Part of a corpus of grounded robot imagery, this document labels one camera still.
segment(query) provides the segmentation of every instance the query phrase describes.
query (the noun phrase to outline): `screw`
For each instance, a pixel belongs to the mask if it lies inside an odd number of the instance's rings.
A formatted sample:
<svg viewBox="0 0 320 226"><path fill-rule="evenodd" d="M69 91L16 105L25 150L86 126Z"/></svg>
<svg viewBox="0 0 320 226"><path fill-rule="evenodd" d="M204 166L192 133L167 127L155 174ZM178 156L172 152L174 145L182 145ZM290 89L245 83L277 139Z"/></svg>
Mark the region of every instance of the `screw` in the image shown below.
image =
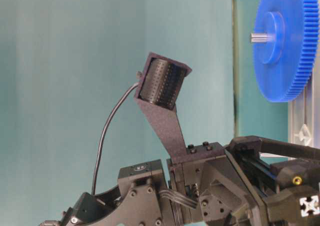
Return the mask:
<svg viewBox="0 0 320 226"><path fill-rule="evenodd" d="M137 192L135 190L132 190L130 192L130 197L135 197L137 195Z"/></svg>
<svg viewBox="0 0 320 226"><path fill-rule="evenodd" d="M160 218L158 218L156 221L155 221L155 224L156 226L160 226L162 224L162 221Z"/></svg>
<svg viewBox="0 0 320 226"><path fill-rule="evenodd" d="M294 185L299 186L302 184L302 178L300 176L296 176L293 178L292 182Z"/></svg>
<svg viewBox="0 0 320 226"><path fill-rule="evenodd" d="M135 76L136 76L137 79L140 79L141 76L142 76L142 72L137 71Z"/></svg>
<svg viewBox="0 0 320 226"><path fill-rule="evenodd" d="M152 193L153 192L153 188L150 186L150 187L148 187L147 191L148 191L148 193Z"/></svg>
<svg viewBox="0 0 320 226"><path fill-rule="evenodd" d="M208 205L208 201L207 200L203 200L202 202L201 202L201 206L202 207L206 207Z"/></svg>
<svg viewBox="0 0 320 226"><path fill-rule="evenodd" d="M78 219L77 219L76 217L72 217L72 218L71 218L71 222L72 222L73 224L76 224L76 223L78 222Z"/></svg>

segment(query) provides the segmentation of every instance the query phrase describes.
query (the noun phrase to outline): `teal background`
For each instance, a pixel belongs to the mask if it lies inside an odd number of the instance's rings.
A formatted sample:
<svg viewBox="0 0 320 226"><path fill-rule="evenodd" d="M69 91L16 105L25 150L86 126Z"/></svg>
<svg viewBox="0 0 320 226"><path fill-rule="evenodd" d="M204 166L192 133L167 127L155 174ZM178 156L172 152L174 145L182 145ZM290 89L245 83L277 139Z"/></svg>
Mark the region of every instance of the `teal background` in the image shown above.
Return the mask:
<svg viewBox="0 0 320 226"><path fill-rule="evenodd" d="M149 51L193 68L177 101L186 143L228 143L232 0L0 0L2 225L60 219L90 191L105 119ZM121 167L158 158L168 154L131 95L107 134L97 192Z"/></svg>

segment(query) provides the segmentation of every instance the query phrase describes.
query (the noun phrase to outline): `perforated cylinder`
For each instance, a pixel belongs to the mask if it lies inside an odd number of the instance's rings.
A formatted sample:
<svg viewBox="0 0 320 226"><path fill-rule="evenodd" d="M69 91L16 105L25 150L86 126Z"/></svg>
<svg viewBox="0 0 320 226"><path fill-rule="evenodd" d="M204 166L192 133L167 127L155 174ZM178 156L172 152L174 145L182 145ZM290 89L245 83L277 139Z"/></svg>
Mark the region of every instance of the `perforated cylinder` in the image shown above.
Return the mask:
<svg viewBox="0 0 320 226"><path fill-rule="evenodd" d="M154 59L148 69L140 97L172 110L187 70L162 59Z"/></svg>

